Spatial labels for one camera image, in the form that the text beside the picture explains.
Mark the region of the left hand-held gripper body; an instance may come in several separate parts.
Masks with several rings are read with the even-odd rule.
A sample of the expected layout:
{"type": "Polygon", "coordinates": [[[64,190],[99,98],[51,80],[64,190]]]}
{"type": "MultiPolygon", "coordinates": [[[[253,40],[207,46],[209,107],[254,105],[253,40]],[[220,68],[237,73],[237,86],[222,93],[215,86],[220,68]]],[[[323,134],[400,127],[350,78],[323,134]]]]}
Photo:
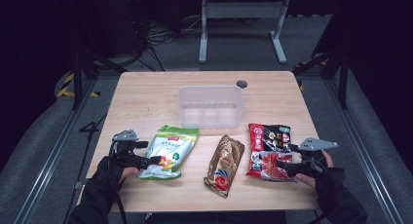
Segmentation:
{"type": "Polygon", "coordinates": [[[133,130],[117,133],[112,138],[111,157],[125,165],[126,168],[147,169],[149,159],[134,153],[136,142],[140,141],[133,130]]]}

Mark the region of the gold snack packet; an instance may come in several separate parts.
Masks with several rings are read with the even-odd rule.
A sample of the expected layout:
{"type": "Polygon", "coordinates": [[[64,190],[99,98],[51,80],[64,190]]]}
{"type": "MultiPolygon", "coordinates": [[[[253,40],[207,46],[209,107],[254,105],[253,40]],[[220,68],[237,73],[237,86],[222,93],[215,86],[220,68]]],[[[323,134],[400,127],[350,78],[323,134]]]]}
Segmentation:
{"type": "Polygon", "coordinates": [[[224,135],[209,162],[204,184],[216,195],[226,199],[244,153],[244,145],[224,135]]]}

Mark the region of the red and black snack packet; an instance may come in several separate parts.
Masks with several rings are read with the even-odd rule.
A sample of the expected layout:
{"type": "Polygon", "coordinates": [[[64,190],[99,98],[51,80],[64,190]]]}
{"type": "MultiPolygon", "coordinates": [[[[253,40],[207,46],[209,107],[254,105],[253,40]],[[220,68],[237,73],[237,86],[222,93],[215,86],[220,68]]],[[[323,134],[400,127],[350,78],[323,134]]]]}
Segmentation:
{"type": "Polygon", "coordinates": [[[250,157],[249,176],[268,181],[292,181],[287,172],[278,166],[292,162],[291,128],[284,125],[249,124],[250,157]]]}

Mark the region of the person's right hand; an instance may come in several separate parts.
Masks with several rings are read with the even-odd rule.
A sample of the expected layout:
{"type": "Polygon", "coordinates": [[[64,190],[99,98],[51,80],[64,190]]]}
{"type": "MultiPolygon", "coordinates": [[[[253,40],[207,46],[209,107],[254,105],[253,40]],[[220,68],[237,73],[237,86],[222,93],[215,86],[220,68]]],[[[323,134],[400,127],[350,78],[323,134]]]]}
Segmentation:
{"type": "MultiPolygon", "coordinates": [[[[325,161],[326,161],[327,166],[328,166],[329,168],[333,168],[333,167],[334,167],[334,163],[333,163],[333,160],[332,160],[331,156],[330,156],[325,150],[322,150],[321,153],[322,153],[322,155],[323,155],[324,158],[325,158],[325,161]]],[[[298,181],[300,181],[300,182],[302,182],[302,183],[304,183],[304,184],[306,184],[306,185],[308,185],[309,187],[311,187],[311,188],[313,188],[313,189],[316,189],[317,182],[316,182],[316,180],[315,180],[313,177],[311,177],[311,176],[308,176],[308,175],[303,174],[303,173],[297,173],[297,174],[295,175],[295,179],[298,180],[298,181]]]]}

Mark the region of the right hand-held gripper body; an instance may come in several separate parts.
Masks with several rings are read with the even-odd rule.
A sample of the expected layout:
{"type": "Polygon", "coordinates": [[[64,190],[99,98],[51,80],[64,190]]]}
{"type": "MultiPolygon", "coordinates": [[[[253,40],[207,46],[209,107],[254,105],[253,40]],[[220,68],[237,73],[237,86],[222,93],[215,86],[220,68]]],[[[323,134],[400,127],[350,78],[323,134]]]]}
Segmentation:
{"type": "Polygon", "coordinates": [[[327,164],[321,151],[336,148],[337,142],[321,140],[313,137],[307,137],[299,144],[301,162],[292,165],[292,176],[297,173],[303,173],[314,177],[326,169],[327,164]]]}

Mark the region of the aluminium floor rail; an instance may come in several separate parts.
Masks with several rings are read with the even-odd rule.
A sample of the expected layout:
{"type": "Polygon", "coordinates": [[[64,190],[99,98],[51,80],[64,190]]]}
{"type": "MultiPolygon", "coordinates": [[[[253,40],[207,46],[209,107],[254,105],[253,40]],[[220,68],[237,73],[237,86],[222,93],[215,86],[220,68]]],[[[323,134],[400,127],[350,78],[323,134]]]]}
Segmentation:
{"type": "Polygon", "coordinates": [[[336,109],[338,110],[342,121],[350,135],[352,143],[354,144],[354,151],[366,175],[366,178],[372,188],[375,197],[384,211],[387,221],[390,224],[404,224],[402,217],[394,204],[394,201],[387,189],[381,174],[374,165],[370,155],[368,154],[360,135],[357,132],[356,126],[348,113],[344,110],[341,102],[338,99],[338,89],[334,86],[332,81],[325,81],[324,85],[332,96],[336,109]]]}
{"type": "Polygon", "coordinates": [[[36,206],[39,204],[55,170],[56,166],[61,158],[63,150],[67,145],[69,134],[71,134],[73,126],[75,125],[77,119],[79,118],[84,106],[86,104],[87,98],[90,93],[93,91],[96,80],[89,80],[85,82],[85,87],[81,91],[83,95],[83,100],[78,104],[78,107],[75,110],[69,112],[69,116],[63,126],[62,132],[59,134],[54,147],[38,173],[36,180],[25,199],[22,207],[19,210],[19,213],[13,222],[13,224],[28,224],[31,216],[34,213],[36,206]]]}

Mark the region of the person's left hand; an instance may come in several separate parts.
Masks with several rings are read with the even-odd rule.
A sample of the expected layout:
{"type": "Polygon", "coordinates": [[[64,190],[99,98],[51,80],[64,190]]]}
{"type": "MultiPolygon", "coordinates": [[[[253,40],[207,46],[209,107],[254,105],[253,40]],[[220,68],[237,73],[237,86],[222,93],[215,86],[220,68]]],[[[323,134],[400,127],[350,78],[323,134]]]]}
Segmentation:
{"type": "Polygon", "coordinates": [[[119,184],[123,183],[124,180],[126,178],[128,178],[129,176],[133,175],[136,176],[139,173],[139,169],[138,168],[124,168],[122,175],[118,181],[119,184]]]}

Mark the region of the black metal stand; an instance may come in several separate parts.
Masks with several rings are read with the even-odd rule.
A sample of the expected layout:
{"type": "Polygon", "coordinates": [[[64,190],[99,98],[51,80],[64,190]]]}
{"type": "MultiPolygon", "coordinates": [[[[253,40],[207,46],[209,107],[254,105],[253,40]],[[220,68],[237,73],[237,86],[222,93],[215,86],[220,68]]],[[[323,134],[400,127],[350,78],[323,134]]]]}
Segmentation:
{"type": "Polygon", "coordinates": [[[110,61],[107,58],[101,57],[95,53],[92,53],[85,49],[79,49],[73,57],[72,71],[74,74],[74,104],[72,109],[77,110],[82,99],[85,96],[83,92],[82,75],[85,74],[88,79],[96,79],[98,76],[98,70],[94,65],[95,61],[108,66],[110,69],[122,74],[127,72],[127,69],[120,65],[110,61]]]}
{"type": "Polygon", "coordinates": [[[349,75],[349,62],[346,54],[342,50],[334,50],[316,56],[308,62],[297,64],[292,73],[299,75],[319,63],[325,61],[325,66],[320,72],[320,76],[324,80],[331,80],[336,73],[339,73],[339,88],[338,88],[338,100],[342,108],[347,110],[347,84],[349,75]]]}

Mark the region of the white metal desk frame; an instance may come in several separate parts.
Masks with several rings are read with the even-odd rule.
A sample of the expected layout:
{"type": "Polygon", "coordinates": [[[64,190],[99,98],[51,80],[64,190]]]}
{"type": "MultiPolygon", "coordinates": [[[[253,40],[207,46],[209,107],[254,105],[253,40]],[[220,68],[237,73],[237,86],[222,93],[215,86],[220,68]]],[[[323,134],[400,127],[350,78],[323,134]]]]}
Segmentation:
{"type": "Polygon", "coordinates": [[[279,63],[286,63],[280,35],[290,0],[279,2],[210,2],[202,0],[199,63],[207,62],[208,19],[276,19],[276,27],[269,32],[279,63]]]}

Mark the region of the yellow and black hazard tape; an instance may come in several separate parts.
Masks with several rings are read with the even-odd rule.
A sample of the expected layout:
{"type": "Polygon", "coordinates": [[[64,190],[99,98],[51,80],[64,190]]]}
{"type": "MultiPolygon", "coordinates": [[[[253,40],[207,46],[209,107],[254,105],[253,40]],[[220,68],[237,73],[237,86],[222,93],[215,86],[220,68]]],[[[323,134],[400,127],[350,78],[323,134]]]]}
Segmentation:
{"type": "Polygon", "coordinates": [[[71,85],[71,82],[74,80],[74,73],[69,72],[64,79],[62,86],[60,90],[57,92],[57,96],[69,96],[69,97],[74,97],[75,92],[69,90],[69,87],[71,85]]]}

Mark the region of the green and white snack packet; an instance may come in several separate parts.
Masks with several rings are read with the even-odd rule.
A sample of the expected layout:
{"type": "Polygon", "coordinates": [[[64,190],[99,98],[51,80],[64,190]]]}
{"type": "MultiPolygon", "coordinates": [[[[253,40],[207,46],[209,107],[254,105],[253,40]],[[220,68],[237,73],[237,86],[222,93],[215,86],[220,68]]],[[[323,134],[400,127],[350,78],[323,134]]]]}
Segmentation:
{"type": "Polygon", "coordinates": [[[171,180],[181,176],[178,170],[199,137],[198,129],[184,129],[165,125],[159,128],[149,144],[147,157],[161,157],[161,161],[143,169],[138,177],[145,180],[171,180]]]}

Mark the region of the clear plastic container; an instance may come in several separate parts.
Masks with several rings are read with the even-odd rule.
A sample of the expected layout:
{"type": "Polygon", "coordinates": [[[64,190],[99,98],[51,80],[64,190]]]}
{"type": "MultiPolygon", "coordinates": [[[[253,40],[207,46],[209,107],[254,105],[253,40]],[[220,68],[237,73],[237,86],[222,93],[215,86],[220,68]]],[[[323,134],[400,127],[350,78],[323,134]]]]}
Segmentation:
{"type": "Polygon", "coordinates": [[[178,118],[184,128],[234,129],[244,115],[237,86],[186,86],[178,91],[178,118]]]}

